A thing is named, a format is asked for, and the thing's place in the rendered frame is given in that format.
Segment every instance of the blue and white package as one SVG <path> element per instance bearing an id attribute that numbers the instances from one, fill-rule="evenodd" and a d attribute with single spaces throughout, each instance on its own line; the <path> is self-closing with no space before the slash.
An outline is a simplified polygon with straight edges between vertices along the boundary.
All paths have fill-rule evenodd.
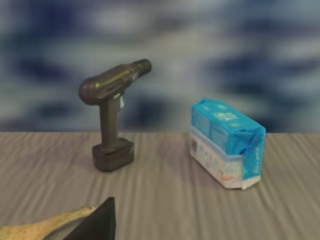
<path id="1" fill-rule="evenodd" d="M 192 106 L 190 154 L 227 189 L 261 179 L 266 128 L 221 100 Z"/>

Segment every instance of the blurred background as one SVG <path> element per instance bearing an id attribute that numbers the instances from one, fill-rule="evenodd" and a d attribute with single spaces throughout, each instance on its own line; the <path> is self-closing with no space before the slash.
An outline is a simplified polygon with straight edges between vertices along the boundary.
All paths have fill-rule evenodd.
<path id="1" fill-rule="evenodd" d="M 186 131 L 222 99 L 268 132 L 320 130 L 319 0 L 1 0 L 0 131 L 98 131 L 79 84 L 142 58 L 126 131 Z"/>

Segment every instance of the cordless drill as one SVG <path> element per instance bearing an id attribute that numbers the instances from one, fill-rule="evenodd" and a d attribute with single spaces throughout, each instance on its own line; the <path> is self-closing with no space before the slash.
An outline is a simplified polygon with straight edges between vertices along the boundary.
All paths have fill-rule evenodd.
<path id="1" fill-rule="evenodd" d="M 92 155 L 94 165 L 103 172 L 112 172 L 134 160 L 134 143 L 118 137 L 118 111 L 125 90 L 151 69 L 151 62 L 142 59 L 89 77 L 79 87 L 79 97 L 86 105 L 99 106 L 102 143 L 92 148 Z"/>

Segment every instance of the drill base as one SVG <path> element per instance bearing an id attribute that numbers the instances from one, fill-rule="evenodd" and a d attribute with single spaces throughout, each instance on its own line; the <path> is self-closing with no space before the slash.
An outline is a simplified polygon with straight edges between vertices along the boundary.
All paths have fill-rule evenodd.
<path id="1" fill-rule="evenodd" d="M 134 143 L 124 138 L 118 138 L 118 148 L 102 149 L 102 145 L 96 145 L 92 148 L 93 162 L 97 169 L 102 172 L 112 172 L 117 170 L 135 159 Z"/>

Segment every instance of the wooden table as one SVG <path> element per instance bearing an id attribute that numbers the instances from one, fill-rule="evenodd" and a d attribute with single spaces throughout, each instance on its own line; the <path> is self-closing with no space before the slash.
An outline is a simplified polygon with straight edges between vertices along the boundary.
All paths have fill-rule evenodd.
<path id="1" fill-rule="evenodd" d="M 125 133 L 135 161 L 95 169 L 99 133 L 0 133 L 0 225 L 115 197 L 116 240 L 318 240 L 320 134 L 268 134 L 262 180 L 226 190 L 189 156 L 187 134 Z"/>

